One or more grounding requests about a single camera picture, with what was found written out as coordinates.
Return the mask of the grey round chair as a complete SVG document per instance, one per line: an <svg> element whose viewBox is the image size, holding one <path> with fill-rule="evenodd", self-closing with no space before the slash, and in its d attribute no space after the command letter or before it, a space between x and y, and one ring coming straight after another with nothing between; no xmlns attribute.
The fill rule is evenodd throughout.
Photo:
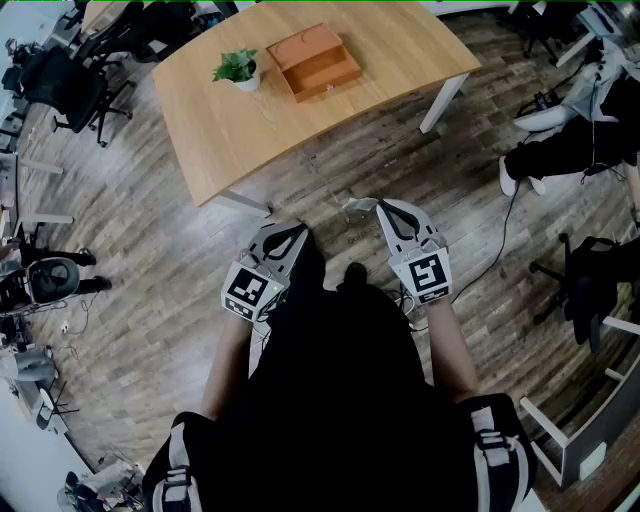
<svg viewBox="0 0 640 512"><path fill-rule="evenodd" d="M26 274L29 294L37 305L51 304L74 295L80 283L79 267L68 258L35 261Z"/></svg>

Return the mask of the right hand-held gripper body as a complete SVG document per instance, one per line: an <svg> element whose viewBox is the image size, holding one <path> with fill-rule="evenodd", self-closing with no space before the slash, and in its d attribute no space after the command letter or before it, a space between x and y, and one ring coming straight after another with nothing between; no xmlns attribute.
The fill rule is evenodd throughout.
<svg viewBox="0 0 640 512"><path fill-rule="evenodd" d="M417 304L445 298L452 292L449 252L442 237L428 237L392 256L388 263Z"/></svg>

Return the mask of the green potted plant white pot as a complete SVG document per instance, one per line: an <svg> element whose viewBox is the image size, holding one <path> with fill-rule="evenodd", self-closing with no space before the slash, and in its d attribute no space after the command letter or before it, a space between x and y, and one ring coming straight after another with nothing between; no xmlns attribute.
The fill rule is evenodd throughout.
<svg viewBox="0 0 640 512"><path fill-rule="evenodd" d="M256 50L242 49L221 54L221 64L213 71L213 81L229 81L243 92L258 89L261 78Z"/></svg>

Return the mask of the orange wooden organizer box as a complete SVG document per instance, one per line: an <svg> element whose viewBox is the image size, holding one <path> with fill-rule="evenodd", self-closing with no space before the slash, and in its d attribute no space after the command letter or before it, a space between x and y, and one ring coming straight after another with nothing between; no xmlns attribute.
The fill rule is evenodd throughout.
<svg viewBox="0 0 640 512"><path fill-rule="evenodd" d="M297 103L356 80L362 70L342 39L320 23L266 48Z"/></svg>

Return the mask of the white frame desk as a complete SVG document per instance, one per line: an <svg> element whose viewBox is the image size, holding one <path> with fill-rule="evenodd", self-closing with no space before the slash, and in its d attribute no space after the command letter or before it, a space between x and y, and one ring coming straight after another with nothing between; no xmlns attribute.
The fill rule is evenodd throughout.
<svg viewBox="0 0 640 512"><path fill-rule="evenodd" d="M626 373L607 368L605 375L616 382L616 387L571 436L566 436L528 398L520 399L524 410L561 448L561 464L556 467L536 443L531 444L538 460L562 490L586 479L599 467L607 448L640 411L640 355Z"/></svg>

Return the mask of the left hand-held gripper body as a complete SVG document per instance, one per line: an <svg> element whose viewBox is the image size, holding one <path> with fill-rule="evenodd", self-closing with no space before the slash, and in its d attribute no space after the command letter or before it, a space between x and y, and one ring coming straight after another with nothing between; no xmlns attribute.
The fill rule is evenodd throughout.
<svg viewBox="0 0 640 512"><path fill-rule="evenodd" d="M251 252L242 252L224 281L221 304L247 321L258 321L276 306L288 286L287 277L271 270Z"/></svg>

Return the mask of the person's left forearm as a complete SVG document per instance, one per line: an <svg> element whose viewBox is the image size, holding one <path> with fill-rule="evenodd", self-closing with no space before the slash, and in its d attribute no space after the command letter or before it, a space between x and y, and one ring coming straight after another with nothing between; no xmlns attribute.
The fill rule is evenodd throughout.
<svg viewBox="0 0 640 512"><path fill-rule="evenodd" d="M241 395L249 378L253 325L230 314L218 341L204 387L200 414L216 421Z"/></svg>

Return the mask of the person's right forearm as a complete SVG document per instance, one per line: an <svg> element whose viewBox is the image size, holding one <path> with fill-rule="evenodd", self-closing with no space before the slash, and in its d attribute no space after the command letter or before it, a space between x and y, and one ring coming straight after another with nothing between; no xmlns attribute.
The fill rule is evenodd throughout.
<svg viewBox="0 0 640 512"><path fill-rule="evenodd" d="M454 403L478 394L471 352L448 298L426 305L434 385Z"/></svg>

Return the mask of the black office chair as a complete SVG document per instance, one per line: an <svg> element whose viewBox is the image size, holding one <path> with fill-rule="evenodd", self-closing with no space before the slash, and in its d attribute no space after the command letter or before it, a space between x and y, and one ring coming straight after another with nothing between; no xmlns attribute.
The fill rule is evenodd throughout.
<svg viewBox="0 0 640 512"><path fill-rule="evenodd" d="M169 44L156 50L153 41L160 41L172 12L164 2L129 3L122 15L106 30L87 39L72 55L72 59L101 59L114 53L129 53L137 62L160 62L168 56Z"/></svg>
<svg viewBox="0 0 640 512"><path fill-rule="evenodd" d="M107 146L102 131L108 114L133 118L130 111L114 108L112 103L125 88L134 88L134 82L126 80L113 89L101 71L71 59L60 47L29 57L20 74L20 85L28 102L49 106L65 117L63 122L52 119L53 131L66 129L79 134L88 128L96 133L96 142L102 148Z"/></svg>
<svg viewBox="0 0 640 512"><path fill-rule="evenodd" d="M528 34L524 57L530 58L533 46L539 42L549 54L552 65L558 57L549 43L552 40L557 49L573 43L585 30L577 27L574 19L585 11L588 3L579 0L530 0L521 2L514 15Z"/></svg>
<svg viewBox="0 0 640 512"><path fill-rule="evenodd" d="M640 238L620 244L589 236L573 249L566 233L559 235L564 247L564 272L559 274L537 262L529 265L532 274L541 272L560 284L547 308L534 316L543 323L555 310L564 311L573 324L576 343L589 344L592 353L601 345L600 326L617 305L618 285L640 281Z"/></svg>

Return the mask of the light wooden table white legs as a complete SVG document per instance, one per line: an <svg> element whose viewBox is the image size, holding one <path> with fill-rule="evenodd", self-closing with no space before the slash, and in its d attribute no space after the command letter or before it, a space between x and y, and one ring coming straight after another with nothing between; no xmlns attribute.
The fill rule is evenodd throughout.
<svg viewBox="0 0 640 512"><path fill-rule="evenodd" d="M361 76L297 103L266 48L324 23ZM213 81L221 54L256 50L261 82L243 92ZM197 206L209 202L266 217L265 205L233 192L266 164L340 124L421 90L438 94L420 124L430 131L480 64L414 2L263 2L206 30L157 65L156 97Z"/></svg>

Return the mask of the person's black clothing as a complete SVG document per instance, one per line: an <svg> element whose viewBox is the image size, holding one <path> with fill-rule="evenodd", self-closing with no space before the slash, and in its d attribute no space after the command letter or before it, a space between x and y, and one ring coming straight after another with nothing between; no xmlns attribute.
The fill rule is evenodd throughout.
<svg viewBox="0 0 640 512"><path fill-rule="evenodd" d="M244 390L216 421L176 416L145 512L516 512L536 461L512 399L454 403L365 267L332 291L325 270L306 240Z"/></svg>

